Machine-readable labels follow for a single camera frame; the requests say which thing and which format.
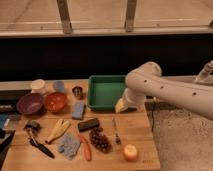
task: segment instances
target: yellow object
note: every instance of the yellow object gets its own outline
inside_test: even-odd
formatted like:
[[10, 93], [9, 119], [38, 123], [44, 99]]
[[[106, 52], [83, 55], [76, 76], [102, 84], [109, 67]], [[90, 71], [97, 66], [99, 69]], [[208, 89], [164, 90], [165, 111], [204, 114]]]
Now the yellow object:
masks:
[[125, 111], [125, 110], [127, 110], [127, 109], [128, 109], [128, 107], [126, 107], [126, 106], [124, 105], [123, 99], [120, 98], [120, 99], [117, 101], [116, 105], [115, 105], [115, 113], [121, 113], [121, 112], [123, 112], [123, 111]]
[[64, 121], [59, 119], [55, 124], [50, 136], [45, 140], [46, 143], [50, 144], [53, 140], [62, 136], [70, 126], [70, 121]]
[[136, 161], [138, 159], [138, 150], [134, 145], [128, 144], [123, 149], [123, 155], [128, 161]]

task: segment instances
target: wall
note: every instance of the wall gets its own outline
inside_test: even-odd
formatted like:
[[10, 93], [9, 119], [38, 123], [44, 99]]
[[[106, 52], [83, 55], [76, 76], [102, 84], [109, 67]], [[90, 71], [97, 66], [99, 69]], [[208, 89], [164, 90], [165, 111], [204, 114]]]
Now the wall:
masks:
[[163, 75], [196, 75], [213, 59], [213, 34], [0, 39], [0, 81], [127, 74], [146, 61]]

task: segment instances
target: red object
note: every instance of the red object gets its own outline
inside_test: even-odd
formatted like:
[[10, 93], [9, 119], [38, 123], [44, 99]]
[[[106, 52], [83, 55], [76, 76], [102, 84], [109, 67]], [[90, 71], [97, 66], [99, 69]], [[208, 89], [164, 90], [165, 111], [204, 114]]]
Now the red object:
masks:
[[89, 146], [87, 140], [81, 134], [78, 134], [78, 137], [79, 137], [81, 143], [83, 143], [83, 147], [84, 147], [83, 150], [84, 150], [84, 158], [85, 158], [85, 160], [86, 161], [92, 160], [91, 149], [90, 149], [90, 146]]
[[44, 98], [39, 93], [31, 93], [22, 96], [16, 104], [17, 110], [26, 115], [37, 114], [43, 108]]
[[54, 92], [48, 94], [44, 100], [44, 106], [50, 112], [59, 112], [61, 111], [67, 104], [67, 96], [61, 92]]

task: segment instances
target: wooden table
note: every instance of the wooden table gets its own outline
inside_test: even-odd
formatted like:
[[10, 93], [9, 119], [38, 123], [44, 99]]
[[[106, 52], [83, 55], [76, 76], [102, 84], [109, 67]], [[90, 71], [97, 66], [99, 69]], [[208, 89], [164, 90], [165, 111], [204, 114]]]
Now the wooden table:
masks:
[[[71, 121], [71, 126], [67, 132], [77, 135], [77, 123], [79, 121], [71, 119], [72, 106], [75, 98], [71, 92], [74, 86], [82, 86], [86, 94], [88, 90], [87, 80], [66, 81], [65, 88], [69, 99], [68, 107], [58, 114], [45, 113], [43, 115], [22, 115], [18, 123], [16, 133], [5, 158], [2, 171], [61, 171], [61, 170], [159, 170], [160, 162], [156, 151], [153, 135], [145, 108], [142, 111], [114, 114], [108, 112], [93, 112], [86, 108], [84, 120], [98, 117], [103, 127], [103, 133], [109, 138], [113, 150], [109, 154], [104, 154], [91, 145], [92, 161], [87, 162], [83, 156], [82, 146], [73, 160], [66, 159], [57, 152], [57, 141], [55, 140], [47, 147], [54, 153], [55, 159], [44, 155], [38, 149], [29, 144], [26, 132], [23, 130], [28, 119], [34, 119], [40, 123], [42, 129], [38, 134], [38, 140], [44, 143], [51, 129], [59, 118]], [[115, 135], [112, 127], [112, 116], [115, 116], [118, 133], [122, 140], [122, 145], [115, 143]], [[83, 135], [89, 140], [88, 131]], [[122, 148], [126, 144], [134, 144], [139, 150], [139, 159], [135, 162], [128, 162], [122, 156]]]

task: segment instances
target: fork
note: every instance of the fork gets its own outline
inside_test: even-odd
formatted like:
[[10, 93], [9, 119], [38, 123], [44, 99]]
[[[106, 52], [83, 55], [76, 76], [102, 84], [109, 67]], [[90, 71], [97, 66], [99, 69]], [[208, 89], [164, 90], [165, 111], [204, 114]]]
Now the fork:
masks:
[[112, 117], [112, 125], [113, 125], [114, 131], [115, 131], [115, 142], [116, 142], [117, 144], [121, 144], [121, 139], [120, 139], [120, 137], [119, 137], [119, 135], [118, 135], [115, 117]]

